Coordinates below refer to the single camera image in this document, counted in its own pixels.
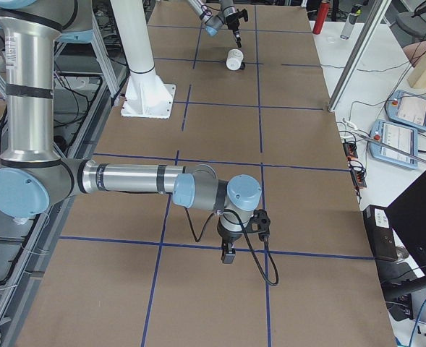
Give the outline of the lower teach pendant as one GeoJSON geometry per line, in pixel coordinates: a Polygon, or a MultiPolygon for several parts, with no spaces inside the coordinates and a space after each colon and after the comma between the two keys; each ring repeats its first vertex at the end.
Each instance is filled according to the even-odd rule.
{"type": "MultiPolygon", "coordinates": [[[[377,120],[370,130],[370,136],[378,142],[387,144],[411,155],[418,155],[418,131],[415,128],[393,123],[390,121],[377,120]]],[[[369,144],[370,154],[373,158],[382,160],[407,169],[417,169],[418,161],[395,150],[369,144]]]]}

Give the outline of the teach pendant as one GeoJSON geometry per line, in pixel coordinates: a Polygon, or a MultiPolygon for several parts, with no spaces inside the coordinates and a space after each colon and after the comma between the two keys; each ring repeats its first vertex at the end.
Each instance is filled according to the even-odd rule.
{"type": "MultiPolygon", "coordinates": [[[[378,142],[387,144],[411,155],[418,155],[418,131],[415,128],[393,123],[390,121],[377,120],[370,130],[370,136],[378,142]]],[[[370,154],[373,158],[382,160],[407,169],[417,169],[418,161],[395,150],[369,144],[370,154]]]]}
{"type": "Polygon", "coordinates": [[[391,121],[426,132],[426,97],[397,90],[386,102],[386,113],[391,121]]]}

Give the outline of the red bottle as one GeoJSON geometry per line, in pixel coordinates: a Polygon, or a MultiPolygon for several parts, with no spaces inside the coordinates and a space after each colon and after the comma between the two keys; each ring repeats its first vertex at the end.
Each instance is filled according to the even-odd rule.
{"type": "Polygon", "coordinates": [[[325,23],[325,19],[328,16],[328,11],[330,9],[331,2],[329,0],[322,0],[320,2],[320,6],[318,7],[317,17],[315,20],[315,24],[312,29],[312,33],[314,35],[319,35],[323,29],[323,25],[325,23]]]}

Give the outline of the aluminium frame post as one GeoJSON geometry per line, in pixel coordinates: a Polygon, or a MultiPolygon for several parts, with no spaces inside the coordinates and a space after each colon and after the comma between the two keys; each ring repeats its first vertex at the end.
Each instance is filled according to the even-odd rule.
{"type": "Polygon", "coordinates": [[[352,52],[347,60],[347,63],[341,73],[340,78],[333,91],[331,99],[328,103],[328,111],[334,112],[341,101],[341,98],[346,91],[349,81],[354,75],[357,66],[366,51],[369,42],[371,41],[378,25],[381,23],[387,9],[391,4],[391,0],[377,0],[372,6],[370,14],[368,15],[359,37],[354,44],[352,52]]]}

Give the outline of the clear water bottle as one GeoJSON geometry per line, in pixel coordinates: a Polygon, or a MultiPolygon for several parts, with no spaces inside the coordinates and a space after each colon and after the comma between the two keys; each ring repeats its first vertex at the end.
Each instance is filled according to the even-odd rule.
{"type": "Polygon", "coordinates": [[[350,38],[351,33],[354,29],[354,26],[357,22],[357,19],[361,14],[361,8],[362,8],[361,4],[355,4],[351,8],[351,11],[349,12],[349,14],[347,16],[346,22],[345,22],[344,27],[341,31],[340,39],[348,40],[350,38]]]}

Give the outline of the seated person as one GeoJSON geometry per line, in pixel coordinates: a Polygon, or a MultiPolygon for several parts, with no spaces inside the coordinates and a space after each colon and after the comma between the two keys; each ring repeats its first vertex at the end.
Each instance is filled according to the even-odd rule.
{"type": "Polygon", "coordinates": [[[426,52],[426,40],[404,46],[403,52],[410,63],[416,65],[426,52]]]}

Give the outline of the black monitor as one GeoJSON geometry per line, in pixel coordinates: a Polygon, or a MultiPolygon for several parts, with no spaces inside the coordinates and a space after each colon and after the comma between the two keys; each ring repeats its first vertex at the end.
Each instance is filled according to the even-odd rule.
{"type": "Polygon", "coordinates": [[[383,295],[390,301],[426,289],[426,171],[386,208],[386,215],[390,226],[424,272],[422,277],[397,286],[386,283],[383,295]]]}

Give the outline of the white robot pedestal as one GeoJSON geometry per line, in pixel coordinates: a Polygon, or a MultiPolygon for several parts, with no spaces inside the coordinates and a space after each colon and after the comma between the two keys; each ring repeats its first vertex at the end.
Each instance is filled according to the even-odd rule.
{"type": "Polygon", "coordinates": [[[111,6],[129,68],[121,115],[169,118],[176,86],[157,75],[142,2],[115,0],[111,6]]]}

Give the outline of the upper teach pendant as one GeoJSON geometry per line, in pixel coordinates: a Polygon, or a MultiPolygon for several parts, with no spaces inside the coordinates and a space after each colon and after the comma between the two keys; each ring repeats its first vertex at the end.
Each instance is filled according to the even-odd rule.
{"type": "Polygon", "coordinates": [[[426,97],[397,90],[386,102],[386,113],[391,121],[426,132],[426,97]]]}

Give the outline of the black computer box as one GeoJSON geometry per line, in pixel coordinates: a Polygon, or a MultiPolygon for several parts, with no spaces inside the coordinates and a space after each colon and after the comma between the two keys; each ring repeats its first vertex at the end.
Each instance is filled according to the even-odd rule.
{"type": "Polygon", "coordinates": [[[393,229],[390,227],[385,208],[368,205],[362,214],[373,257],[376,260],[397,261],[393,229]]]}

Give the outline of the white mug black handle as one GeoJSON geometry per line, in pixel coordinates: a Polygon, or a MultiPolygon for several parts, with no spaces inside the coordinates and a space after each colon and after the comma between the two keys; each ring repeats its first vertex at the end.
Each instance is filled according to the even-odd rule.
{"type": "Polygon", "coordinates": [[[242,68],[244,54],[237,48],[231,49],[226,57],[226,67],[231,71],[237,71],[242,68]]]}

